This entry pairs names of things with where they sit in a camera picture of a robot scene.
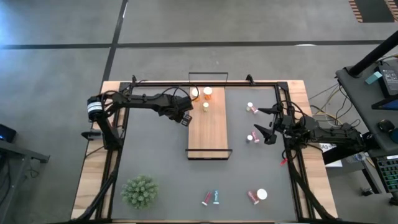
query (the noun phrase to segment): white bottle cap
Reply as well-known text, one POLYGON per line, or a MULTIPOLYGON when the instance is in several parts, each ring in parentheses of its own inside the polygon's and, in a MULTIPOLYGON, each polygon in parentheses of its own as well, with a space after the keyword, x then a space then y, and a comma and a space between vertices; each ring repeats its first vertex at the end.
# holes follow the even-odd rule
POLYGON ((210 94, 213 92, 213 90, 212 90, 210 87, 205 87, 205 88, 203 89, 203 92, 204 92, 206 95, 210 95, 210 94))
POLYGON ((198 96, 198 90, 196 88, 194 88, 191 92, 192 96, 197 97, 198 96))
POLYGON ((258 197, 260 200, 265 200, 265 199, 267 198, 267 196, 268 196, 268 194, 267 194, 266 190, 264 190, 264 189, 259 189, 259 190, 257 191, 257 197, 258 197))

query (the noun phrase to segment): small bottle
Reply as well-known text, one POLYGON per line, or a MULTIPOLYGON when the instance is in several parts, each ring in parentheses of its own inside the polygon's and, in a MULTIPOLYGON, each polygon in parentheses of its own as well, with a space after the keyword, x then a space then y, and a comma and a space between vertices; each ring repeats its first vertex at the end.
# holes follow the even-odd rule
POLYGON ((366 156, 362 152, 345 158, 345 160, 350 164, 355 163, 355 162, 361 162, 361 161, 364 161, 365 159, 366 159, 366 156))
POLYGON ((268 193, 264 189, 259 189, 257 191, 257 198, 260 200, 265 200, 268 197, 268 193))
POLYGON ((260 139, 257 138, 257 135, 256 135, 256 132, 255 132, 255 131, 252 131, 252 132, 251 132, 251 135, 252 135, 253 138, 254 138, 254 143, 259 143, 259 142, 260 142, 260 139))
POLYGON ((219 199, 218 199, 218 190, 215 190, 215 191, 214 191, 214 201, 213 201, 213 204, 215 204, 215 205, 219 205, 219 204, 220 204, 220 201, 219 201, 219 199))
POLYGON ((253 140, 253 136, 251 136, 250 134, 246 137, 246 142, 249 143, 253 140))
POLYGON ((203 111, 204 111, 204 112, 209 111, 209 103, 207 103, 207 102, 204 102, 204 103, 203 103, 203 111))
POLYGON ((260 200, 257 198, 257 196, 251 190, 248 191, 248 196, 249 196, 250 200, 252 201, 253 205, 257 205, 260 202, 260 200))
POLYGON ((249 102, 248 106, 246 107, 246 111, 250 111, 252 107, 253 107, 253 103, 249 102))
POLYGON ((211 198, 211 192, 207 192, 205 199, 203 199, 203 201, 201 202, 204 206, 207 206, 207 204, 209 203, 211 198))

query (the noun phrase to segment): black cable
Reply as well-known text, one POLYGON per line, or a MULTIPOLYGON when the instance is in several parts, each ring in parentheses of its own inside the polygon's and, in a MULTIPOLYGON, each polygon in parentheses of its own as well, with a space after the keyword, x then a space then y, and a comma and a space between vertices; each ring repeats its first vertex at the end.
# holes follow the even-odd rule
POLYGON ((360 124, 361 124, 361 120, 360 120, 360 119, 356 119, 354 122, 350 123, 349 125, 351 125, 352 127, 356 128, 356 127, 358 127, 358 125, 360 125, 360 124))
POLYGON ((326 90, 323 90, 323 91, 321 91, 320 93, 317 93, 315 96, 313 96, 313 97, 309 98, 308 100, 311 100, 311 99, 313 99, 313 98, 315 98, 315 97, 317 97, 317 96, 321 95, 322 93, 324 93, 324 92, 326 92, 326 91, 330 90, 331 88, 333 88, 333 87, 335 87, 335 86, 337 86, 337 85, 338 85, 338 83, 336 83, 336 84, 332 85, 331 87, 327 88, 326 90))
POLYGON ((9 158, 7 158, 7 168, 8 168, 8 171, 7 171, 6 175, 7 175, 7 179, 8 179, 8 186, 7 186, 6 194, 4 194, 3 198, 0 200, 0 207, 3 204, 3 202, 5 201, 5 199, 7 198, 8 192, 10 191, 10 188, 11 188, 11 174, 10 174, 11 168, 10 168, 9 158))
POLYGON ((104 148, 104 147, 105 147, 105 146, 101 146, 101 147, 95 149, 94 151, 90 152, 89 154, 87 154, 87 155, 85 156, 85 159, 86 159, 88 156, 90 156, 92 153, 97 152, 98 150, 100 150, 100 149, 102 149, 102 148, 104 148))
POLYGON ((307 146, 314 147, 315 149, 318 149, 319 151, 323 152, 323 149, 321 149, 321 148, 318 147, 318 146, 314 146, 314 145, 311 145, 311 144, 307 144, 307 146))
MULTIPOLYGON (((140 83, 142 83, 142 82, 144 82, 144 81, 148 81, 148 80, 139 80, 136 84, 140 84, 140 83)), ((124 90, 127 90, 127 88, 129 88, 130 86, 131 86, 131 91, 132 91, 132 90, 134 89, 134 87, 133 87, 132 82, 131 82, 130 85, 124 87, 124 88, 121 90, 121 92, 123 92, 124 90)))
POLYGON ((105 92, 101 95, 101 105, 102 105, 102 109, 103 109, 103 110, 105 110, 105 107, 106 107, 106 106, 105 106, 105 102, 104 102, 104 97, 105 97, 105 95, 107 95, 108 93, 119 94, 119 95, 121 95, 122 97, 128 99, 128 97, 124 96, 122 93, 120 93, 120 92, 118 92, 118 91, 115 91, 115 90, 108 90, 108 91, 105 91, 105 92))
MULTIPOLYGON (((122 138, 123 134, 124 134, 124 129, 122 130, 122 133, 120 134, 120 137, 119 137, 119 138, 122 138)), ((98 150, 100 150, 100 149, 102 149, 102 148, 104 148, 104 147, 105 147, 105 146, 101 146, 101 147, 95 149, 94 151, 90 152, 89 154, 87 154, 87 155, 85 156, 85 159, 86 159, 88 156, 90 156, 91 154, 97 152, 98 150)))
POLYGON ((336 115, 335 115, 335 125, 338 125, 338 121, 337 121, 338 113, 344 108, 344 105, 346 104, 347 99, 348 99, 348 97, 346 96, 346 98, 344 98, 343 105, 342 105, 341 108, 336 112, 336 115))
POLYGON ((282 101, 280 102, 283 109, 289 110, 289 109, 287 109, 287 108, 284 108, 283 102, 291 103, 291 104, 293 104, 294 106, 297 107, 297 109, 299 110, 298 112, 301 113, 302 116, 304 117, 304 124, 303 124, 303 125, 305 125, 305 123, 307 122, 307 120, 305 119, 305 116, 307 116, 307 114, 305 114, 305 113, 303 112, 303 110, 302 110, 296 103, 294 103, 293 101, 290 101, 290 100, 282 100, 282 101))
MULTIPOLYGON (((323 152, 323 149, 321 149, 321 148, 318 147, 318 146, 314 146, 314 145, 311 145, 311 144, 304 144, 304 146, 306 146, 306 147, 311 146, 311 147, 313 147, 313 148, 315 148, 315 149, 318 149, 319 151, 323 152)), ((297 152, 295 149, 291 149, 291 150, 294 150, 294 151, 296 152, 296 153, 294 154, 294 156, 292 157, 292 159, 295 159, 295 158, 297 157, 297 154, 298 154, 299 152, 297 152)), ((286 149, 282 151, 282 158, 283 158, 283 159, 286 159, 286 157, 284 156, 285 153, 286 153, 286 149)))
POLYGON ((33 169, 31 163, 29 163, 29 166, 30 166, 30 167, 29 167, 29 169, 28 169, 27 171, 29 171, 30 178, 36 178, 36 177, 38 177, 38 176, 40 175, 40 172, 37 171, 37 170, 35 170, 35 169, 33 169))
POLYGON ((155 97, 155 98, 151 98, 150 100, 156 100, 159 99, 160 97, 162 97, 167 91, 172 90, 172 89, 176 89, 176 91, 179 89, 181 91, 183 91, 189 98, 191 98, 191 96, 182 88, 180 88, 179 86, 171 86, 169 88, 167 88, 166 90, 164 90, 159 96, 155 97))
POLYGON ((351 106, 349 106, 348 110, 345 111, 342 115, 340 115, 339 117, 336 117, 336 119, 339 119, 339 118, 341 118, 342 116, 344 116, 344 115, 345 115, 346 113, 348 113, 348 112, 350 111, 350 109, 353 107, 353 102, 351 102, 350 98, 349 98, 346 94, 344 94, 343 91, 342 91, 341 89, 340 89, 340 92, 341 92, 341 94, 343 94, 343 95, 346 97, 346 99, 349 100, 349 102, 351 103, 351 106))
POLYGON ((195 97, 194 99, 191 100, 191 101, 194 101, 199 97, 199 89, 195 84, 191 83, 191 85, 193 85, 197 89, 197 93, 198 93, 197 97, 195 97))
POLYGON ((321 111, 322 113, 324 113, 323 110, 321 110, 319 107, 317 107, 317 106, 315 106, 315 105, 310 105, 310 107, 313 107, 313 108, 317 109, 318 111, 321 111))

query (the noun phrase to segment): red object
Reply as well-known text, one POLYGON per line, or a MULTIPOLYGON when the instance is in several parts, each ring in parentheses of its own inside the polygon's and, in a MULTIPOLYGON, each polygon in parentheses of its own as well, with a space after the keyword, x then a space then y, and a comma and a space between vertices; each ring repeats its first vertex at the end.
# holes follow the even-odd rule
POLYGON ((210 201, 210 198, 211 198, 211 192, 207 192, 204 201, 202 201, 201 203, 204 204, 204 206, 207 206, 207 203, 210 201))
POLYGON ((284 159, 282 162, 280 162, 279 165, 283 166, 287 162, 287 159, 284 159))
POLYGON ((255 108, 255 107, 251 107, 251 111, 253 111, 253 113, 257 113, 259 110, 257 110, 257 108, 255 108))
POLYGON ((251 190, 248 191, 248 196, 253 202, 253 205, 257 205, 260 202, 260 200, 257 198, 257 195, 254 194, 251 190))

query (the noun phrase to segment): white label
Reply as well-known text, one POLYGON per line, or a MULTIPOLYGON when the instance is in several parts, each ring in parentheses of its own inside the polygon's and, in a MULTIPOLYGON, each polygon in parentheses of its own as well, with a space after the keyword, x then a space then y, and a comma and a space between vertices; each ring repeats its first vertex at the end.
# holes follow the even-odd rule
POLYGON ((87 105, 87 112, 90 112, 93 110, 102 110, 101 102, 94 102, 94 103, 90 103, 89 105, 87 105))
MULTIPOLYGON (((323 152, 326 152, 336 147, 335 144, 329 144, 329 143, 320 143, 319 146, 323 152)), ((326 167, 343 167, 343 164, 341 163, 341 161, 335 161, 327 164, 326 167)))
POLYGON ((394 155, 394 156, 387 156, 387 159, 398 159, 398 155, 394 155))

